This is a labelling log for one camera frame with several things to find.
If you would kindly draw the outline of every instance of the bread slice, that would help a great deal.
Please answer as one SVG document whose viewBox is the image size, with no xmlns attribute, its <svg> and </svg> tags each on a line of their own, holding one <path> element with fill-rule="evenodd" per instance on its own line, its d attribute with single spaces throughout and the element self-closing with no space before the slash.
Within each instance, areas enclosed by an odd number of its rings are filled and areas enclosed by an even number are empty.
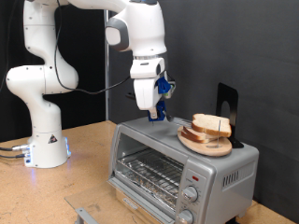
<svg viewBox="0 0 299 224">
<path fill-rule="evenodd" d="M 218 138 L 218 136 L 215 136 L 215 135 L 210 135 L 207 133 L 199 133 L 199 132 L 193 130 L 192 128 L 183 127 L 183 129 L 184 129 L 184 132 L 187 133 L 189 136 L 191 136 L 193 139 L 205 140 L 205 139 L 209 139 L 209 138 L 215 139 L 215 137 Z"/>
<path fill-rule="evenodd" d="M 211 141 L 214 141 L 214 140 L 216 140 L 218 137 L 217 136 L 214 136 L 214 137 L 211 137 L 211 138 L 207 138 L 207 139 L 203 139 L 203 140 L 198 140 L 198 139 L 195 139 L 195 138 L 193 138 L 191 135 L 189 135 L 189 134 L 187 134 L 186 132 L 185 132 L 185 129 L 183 129 L 183 130 L 181 130 L 181 136 L 183 136 L 184 138 L 187 138 L 187 139 L 189 139 L 189 140 L 191 140 L 191 141 L 193 141 L 193 142 L 197 142 L 197 143 L 202 143 L 202 144 L 204 144 L 204 143 L 209 143 L 209 142 L 211 142 Z"/>
<path fill-rule="evenodd" d="M 232 134 L 229 119 L 205 114 L 195 114 L 192 118 L 192 128 L 199 133 L 207 133 L 223 137 L 230 137 Z"/>
</svg>

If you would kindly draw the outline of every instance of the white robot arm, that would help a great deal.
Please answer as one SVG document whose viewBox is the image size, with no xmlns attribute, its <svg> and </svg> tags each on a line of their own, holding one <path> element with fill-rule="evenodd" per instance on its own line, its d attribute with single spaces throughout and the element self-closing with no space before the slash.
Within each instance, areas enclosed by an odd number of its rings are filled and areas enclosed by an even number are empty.
<svg viewBox="0 0 299 224">
<path fill-rule="evenodd" d="M 149 111 L 149 119 L 164 118 L 164 105 L 158 103 L 163 94 L 174 90 L 164 79 L 167 67 L 164 45 L 164 19 L 156 0 L 60 0 L 83 9 L 107 9 L 118 14 L 106 27 L 108 44 L 118 51 L 131 50 L 134 61 L 131 78 L 137 105 Z M 56 31 L 54 12 L 57 0 L 26 0 L 23 26 L 25 47 L 41 57 L 44 65 L 12 68 L 7 74 L 7 86 L 28 106 L 33 134 L 28 140 L 25 159 L 28 167 L 50 168 L 63 164 L 68 157 L 68 144 L 62 136 L 60 108 L 43 99 L 44 94 L 68 92 L 56 77 L 54 52 Z M 78 74 L 57 50 L 57 69 L 61 82 L 68 88 L 78 85 Z"/>
</svg>

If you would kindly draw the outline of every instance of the wooden plate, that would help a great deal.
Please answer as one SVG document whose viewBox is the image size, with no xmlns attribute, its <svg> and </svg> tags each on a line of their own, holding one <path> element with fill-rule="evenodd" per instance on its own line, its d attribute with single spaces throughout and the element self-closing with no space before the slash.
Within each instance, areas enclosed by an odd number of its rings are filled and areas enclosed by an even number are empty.
<svg viewBox="0 0 299 224">
<path fill-rule="evenodd" d="M 188 147 L 189 149 L 198 152 L 200 154 L 204 154 L 207 156 L 215 156 L 215 157 L 219 157 L 219 156 L 225 156 L 227 154 L 229 154 L 232 151 L 232 144 L 230 142 L 230 140 L 228 140 L 227 138 L 220 138 L 219 139 L 219 145 L 221 145 L 221 147 L 218 148 L 210 148 L 207 146 L 216 146 L 217 145 L 217 140 L 216 141 L 212 141 L 206 144 L 203 143 L 196 143 L 193 142 L 187 138 L 184 138 L 183 136 L 181 136 L 180 132 L 182 131 L 183 127 L 179 127 L 178 128 L 178 139 L 179 141 L 185 145 L 185 147 Z"/>
</svg>

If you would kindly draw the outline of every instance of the black stand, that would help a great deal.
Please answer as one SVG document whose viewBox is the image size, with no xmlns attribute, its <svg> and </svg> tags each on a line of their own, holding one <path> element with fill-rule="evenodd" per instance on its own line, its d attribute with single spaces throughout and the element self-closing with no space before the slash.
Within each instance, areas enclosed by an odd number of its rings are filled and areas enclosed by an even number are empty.
<svg viewBox="0 0 299 224">
<path fill-rule="evenodd" d="M 238 222 L 235 221 L 235 217 L 233 217 L 231 220 L 226 222 L 225 224 L 239 224 Z"/>
<path fill-rule="evenodd" d="M 232 135 L 229 137 L 229 140 L 232 143 L 233 148 L 242 148 L 244 147 L 244 145 L 235 139 L 235 124 L 236 124 L 238 93 L 235 89 L 226 86 L 223 83 L 219 83 L 216 116 L 221 117 L 222 104 L 225 101 L 230 106 L 230 122 L 232 127 Z"/>
</svg>

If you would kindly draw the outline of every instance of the dark background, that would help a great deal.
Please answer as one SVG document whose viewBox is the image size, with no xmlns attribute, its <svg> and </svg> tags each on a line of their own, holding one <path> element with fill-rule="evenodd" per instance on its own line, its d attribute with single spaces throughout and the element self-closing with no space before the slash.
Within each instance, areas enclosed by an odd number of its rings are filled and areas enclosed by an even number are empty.
<svg viewBox="0 0 299 224">
<path fill-rule="evenodd" d="M 5 52 L 7 24 L 14 0 L 0 0 L 0 79 L 6 75 Z M 43 64 L 44 61 L 24 47 L 23 0 L 18 5 L 11 23 L 9 68 Z M 58 10 L 56 26 L 60 25 Z M 65 60 L 78 72 L 78 87 L 99 91 L 105 87 L 104 11 L 63 7 L 63 28 L 59 50 Z M 63 129 L 105 120 L 105 94 L 88 95 L 81 92 L 46 95 L 62 110 Z M 5 84 L 0 93 L 0 142 L 31 135 L 31 120 L 27 106 L 13 95 Z"/>
<path fill-rule="evenodd" d="M 238 90 L 236 137 L 257 147 L 255 199 L 299 223 L 299 2 L 160 0 L 169 74 L 177 90 L 167 113 L 215 114 L 218 83 Z M 132 53 L 110 54 L 110 82 L 126 76 Z M 110 94 L 110 120 L 146 117 L 124 94 Z"/>
</svg>

